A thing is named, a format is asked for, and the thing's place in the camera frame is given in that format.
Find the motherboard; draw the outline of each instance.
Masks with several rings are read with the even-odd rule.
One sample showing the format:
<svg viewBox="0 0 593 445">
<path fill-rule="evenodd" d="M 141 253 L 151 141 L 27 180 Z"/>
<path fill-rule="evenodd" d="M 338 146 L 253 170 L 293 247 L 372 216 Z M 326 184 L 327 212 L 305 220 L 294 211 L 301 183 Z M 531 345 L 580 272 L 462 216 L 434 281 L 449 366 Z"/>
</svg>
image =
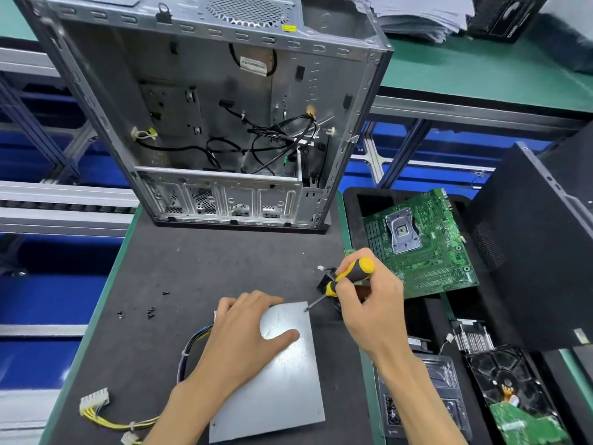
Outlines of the motherboard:
<svg viewBox="0 0 593 445">
<path fill-rule="evenodd" d="M 444 189 L 364 217 L 369 247 L 404 283 L 404 298 L 478 285 Z"/>
</svg>

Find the black mat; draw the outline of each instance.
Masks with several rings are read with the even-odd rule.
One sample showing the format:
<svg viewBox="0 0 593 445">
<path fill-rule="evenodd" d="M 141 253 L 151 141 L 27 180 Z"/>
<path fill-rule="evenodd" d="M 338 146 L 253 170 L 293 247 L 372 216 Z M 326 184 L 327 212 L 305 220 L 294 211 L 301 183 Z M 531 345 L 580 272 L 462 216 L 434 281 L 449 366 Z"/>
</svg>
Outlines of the black mat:
<svg viewBox="0 0 593 445">
<path fill-rule="evenodd" d="M 78 414 L 80 398 L 105 387 L 111 403 L 101 413 L 109 420 L 158 415 L 175 384 L 183 346 L 212 322 L 221 297 L 260 289 L 286 302 L 316 299 L 322 278 L 317 266 L 338 265 L 344 256 L 335 203 L 330 212 L 333 224 L 325 235 L 159 228 L 143 213 L 48 442 L 119 444 L 122 433 Z M 148 319 L 151 307 L 155 316 Z M 331 303 L 315 307 L 311 323 L 326 421 L 233 443 L 372 442 L 358 347 Z M 192 349 L 188 370 L 203 347 Z M 208 443 L 207 430 L 199 443 Z"/>
</svg>

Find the barcode label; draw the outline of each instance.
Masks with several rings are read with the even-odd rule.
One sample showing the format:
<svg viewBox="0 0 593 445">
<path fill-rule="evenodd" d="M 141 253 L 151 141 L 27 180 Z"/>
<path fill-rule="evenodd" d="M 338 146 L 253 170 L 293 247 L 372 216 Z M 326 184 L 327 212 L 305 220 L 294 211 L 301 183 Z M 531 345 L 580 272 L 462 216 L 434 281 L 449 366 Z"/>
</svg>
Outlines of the barcode label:
<svg viewBox="0 0 593 445">
<path fill-rule="evenodd" d="M 262 76 L 267 74 L 267 65 L 261 61 L 241 56 L 240 63 L 243 70 L 251 72 L 252 74 L 261 74 Z"/>
</svg>

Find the yellow and black screwdriver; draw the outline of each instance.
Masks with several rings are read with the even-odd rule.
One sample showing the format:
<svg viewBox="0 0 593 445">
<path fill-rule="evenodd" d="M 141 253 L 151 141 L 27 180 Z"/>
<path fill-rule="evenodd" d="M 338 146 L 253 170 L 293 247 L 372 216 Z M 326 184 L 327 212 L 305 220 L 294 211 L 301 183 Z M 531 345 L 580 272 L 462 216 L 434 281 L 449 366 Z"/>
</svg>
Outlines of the yellow and black screwdriver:
<svg viewBox="0 0 593 445">
<path fill-rule="evenodd" d="M 344 273 L 340 273 L 339 275 L 337 275 L 335 281 L 330 281 L 327 283 L 326 293 L 318 299 L 316 299 L 315 301 L 313 301 L 313 303 L 311 303 L 309 306 L 307 306 L 305 312 L 310 310 L 313 306 L 315 306 L 325 297 L 337 297 L 336 284 L 342 278 L 348 278 L 352 283 L 354 283 L 370 278 L 374 271 L 375 263 L 372 261 L 370 257 L 361 257 L 355 260 L 348 266 L 348 269 L 346 269 Z"/>
</svg>

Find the circular fan vent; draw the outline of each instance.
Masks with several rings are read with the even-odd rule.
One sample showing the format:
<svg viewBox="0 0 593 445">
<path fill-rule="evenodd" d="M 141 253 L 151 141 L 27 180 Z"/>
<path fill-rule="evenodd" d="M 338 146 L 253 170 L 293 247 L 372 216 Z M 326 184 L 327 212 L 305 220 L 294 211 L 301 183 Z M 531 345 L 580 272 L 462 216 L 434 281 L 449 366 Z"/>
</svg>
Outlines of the circular fan vent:
<svg viewBox="0 0 593 445">
<path fill-rule="evenodd" d="M 271 28 L 288 20 L 282 6 L 267 0 L 211 0 L 206 9 L 222 21 L 242 27 Z"/>
</svg>

